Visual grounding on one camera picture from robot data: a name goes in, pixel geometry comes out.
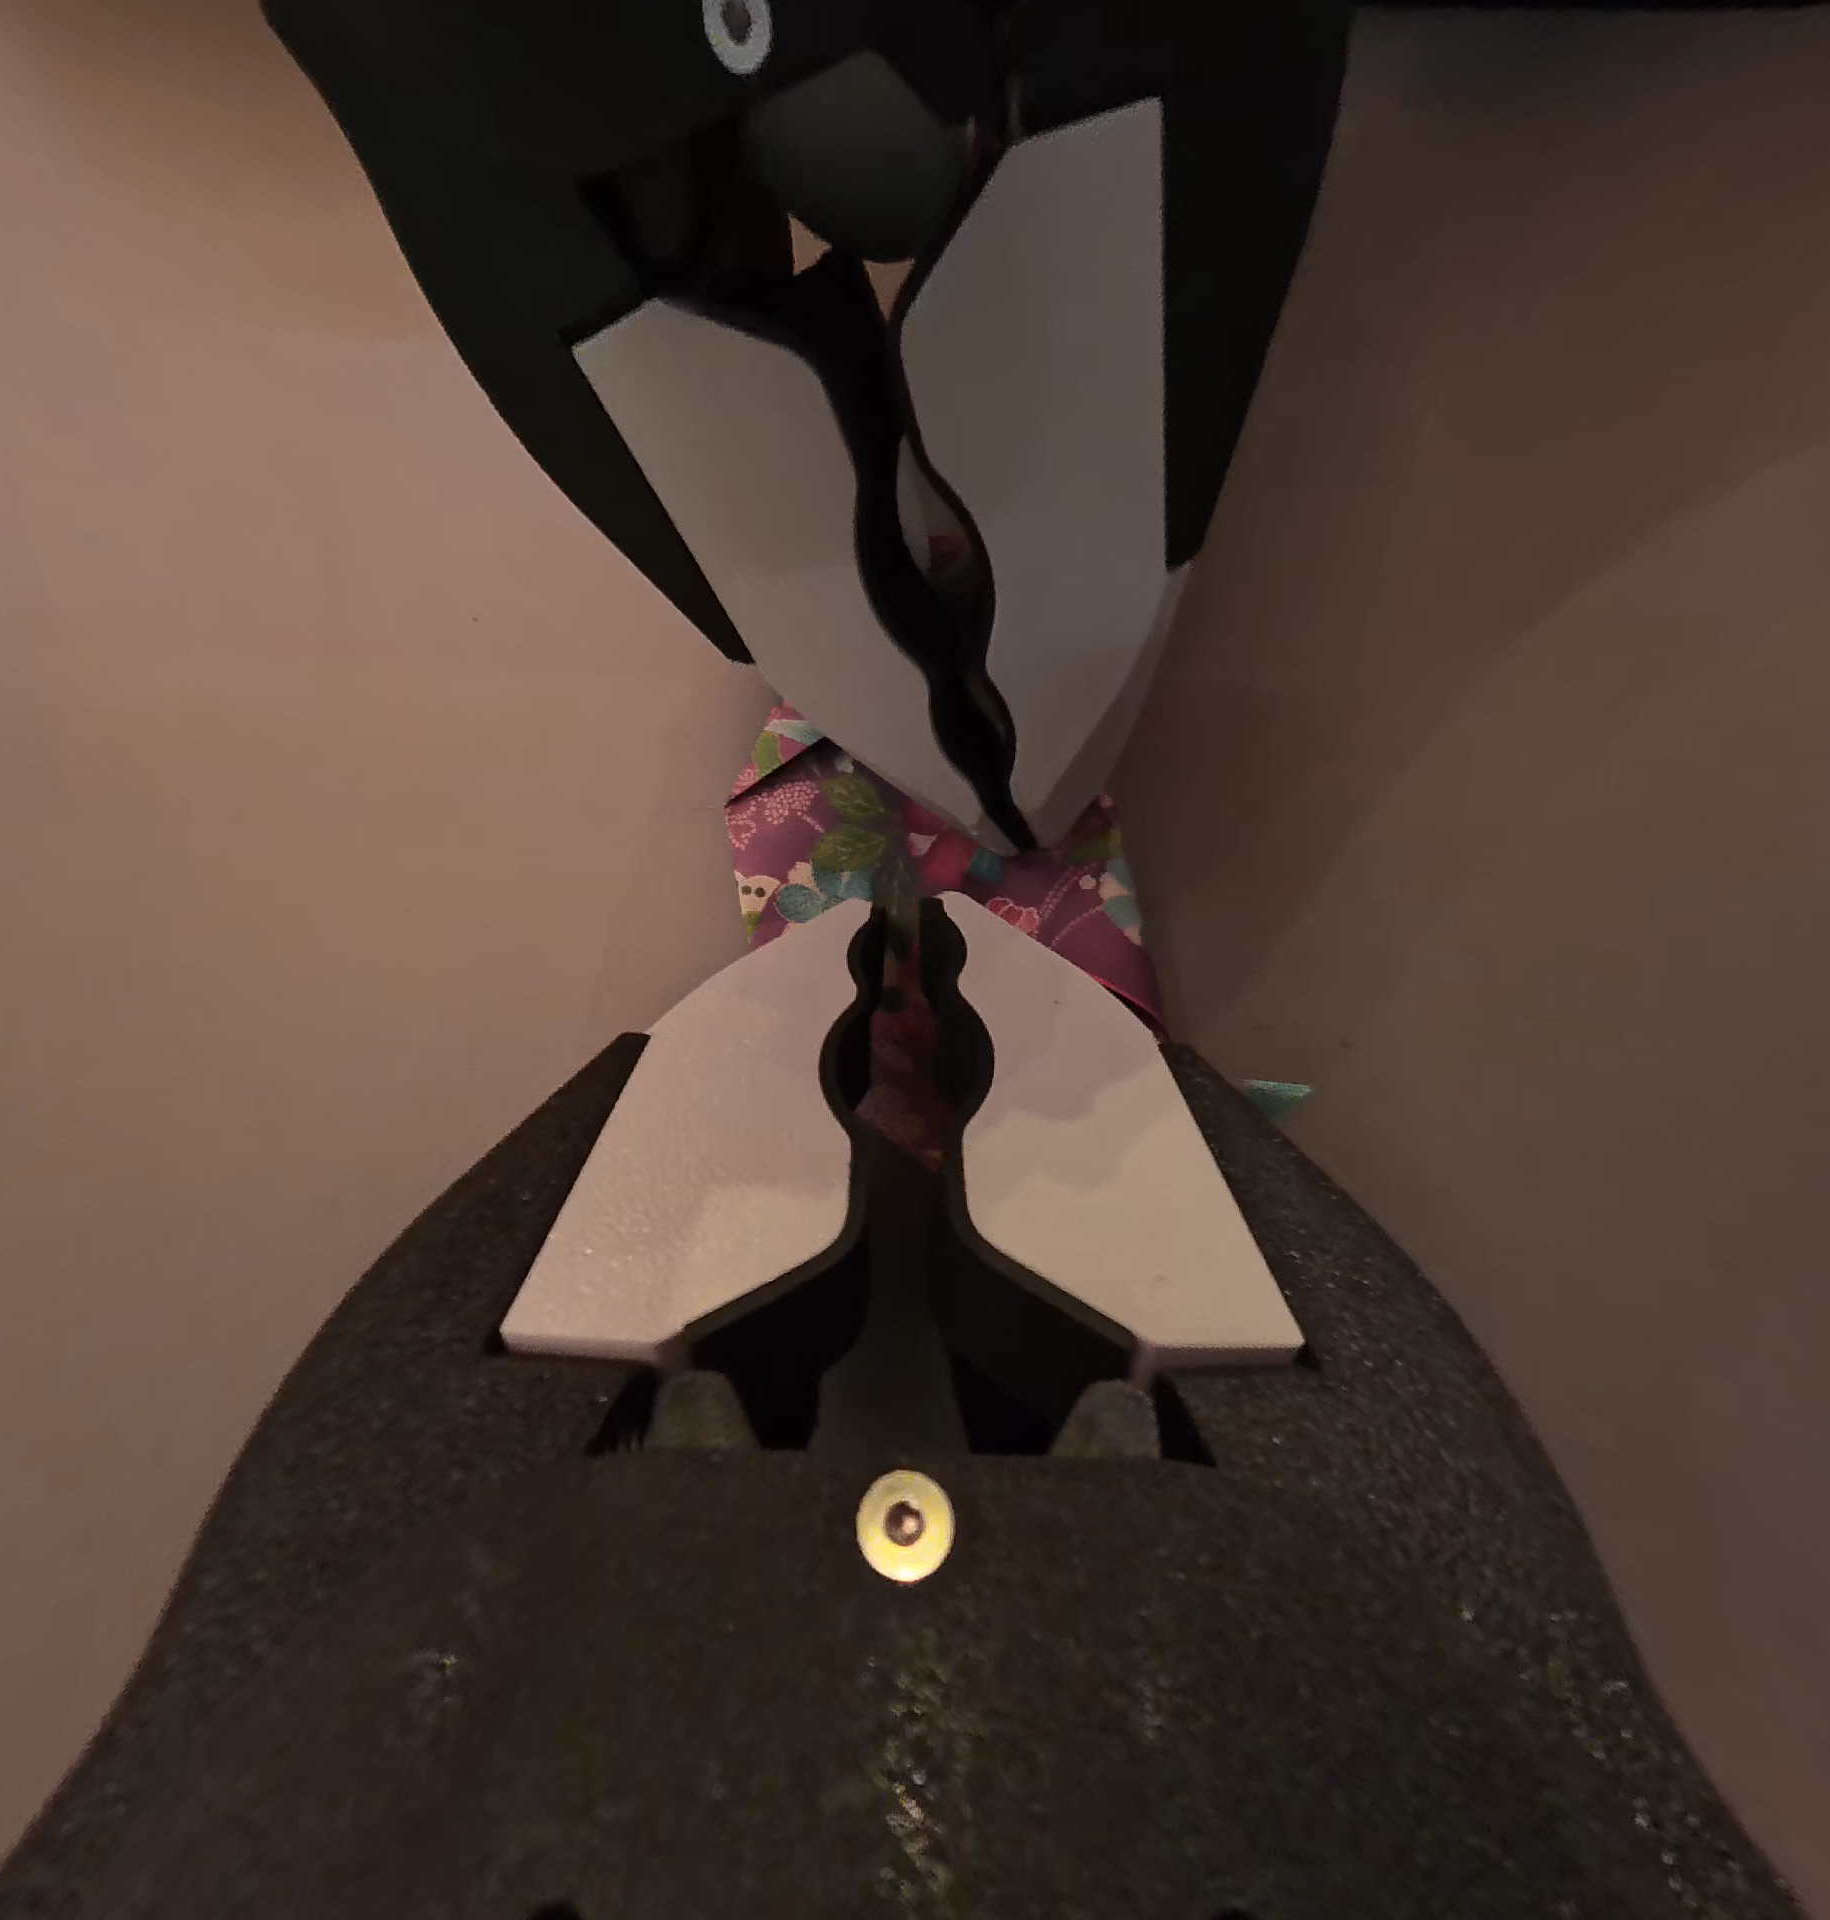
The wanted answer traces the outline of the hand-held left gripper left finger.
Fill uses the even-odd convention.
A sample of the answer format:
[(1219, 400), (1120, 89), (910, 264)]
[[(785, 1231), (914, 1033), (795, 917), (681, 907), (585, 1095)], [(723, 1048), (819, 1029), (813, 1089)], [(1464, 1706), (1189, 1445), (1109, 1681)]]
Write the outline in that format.
[(714, 973), (646, 1036), (502, 1320), (524, 1357), (725, 1377), (759, 1443), (803, 1449), (861, 1332), (866, 1068), (881, 929), (851, 901)]

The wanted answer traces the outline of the purple floral origami paper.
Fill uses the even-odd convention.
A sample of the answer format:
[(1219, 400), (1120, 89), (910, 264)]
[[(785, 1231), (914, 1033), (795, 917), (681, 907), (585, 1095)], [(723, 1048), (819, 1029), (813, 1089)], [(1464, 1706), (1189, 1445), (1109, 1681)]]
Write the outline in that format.
[(929, 1169), (952, 1106), (934, 1080), (936, 1020), (918, 959), (919, 902), (961, 891), (1127, 1005), (1168, 1039), (1164, 996), (1116, 808), (1097, 797), (1040, 854), (1001, 856), (906, 797), (813, 729), (772, 709), (725, 807), (738, 909), (752, 947), (871, 901), (891, 925), (871, 1024), (871, 1084), (856, 1112)]

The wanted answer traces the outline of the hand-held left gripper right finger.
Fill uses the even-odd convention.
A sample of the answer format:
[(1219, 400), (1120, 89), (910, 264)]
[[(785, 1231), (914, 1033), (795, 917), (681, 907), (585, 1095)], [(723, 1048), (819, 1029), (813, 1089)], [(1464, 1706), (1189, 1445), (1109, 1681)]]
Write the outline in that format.
[(1082, 1394), (1306, 1351), (1161, 1045), (965, 894), (929, 901), (949, 1355), (1055, 1436)]

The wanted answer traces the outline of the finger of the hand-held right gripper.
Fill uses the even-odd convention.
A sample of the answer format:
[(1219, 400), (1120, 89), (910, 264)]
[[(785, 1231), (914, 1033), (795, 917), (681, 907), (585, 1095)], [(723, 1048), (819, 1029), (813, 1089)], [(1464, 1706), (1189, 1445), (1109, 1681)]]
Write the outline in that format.
[(1046, 845), (1105, 786), (1188, 582), (1164, 340), (1160, 101), (1012, 146), (902, 315), (919, 438), (995, 577), (1009, 791)]
[(949, 825), (1031, 849), (1014, 750), (905, 540), (905, 423), (861, 261), (650, 298), (573, 359), (770, 687)]

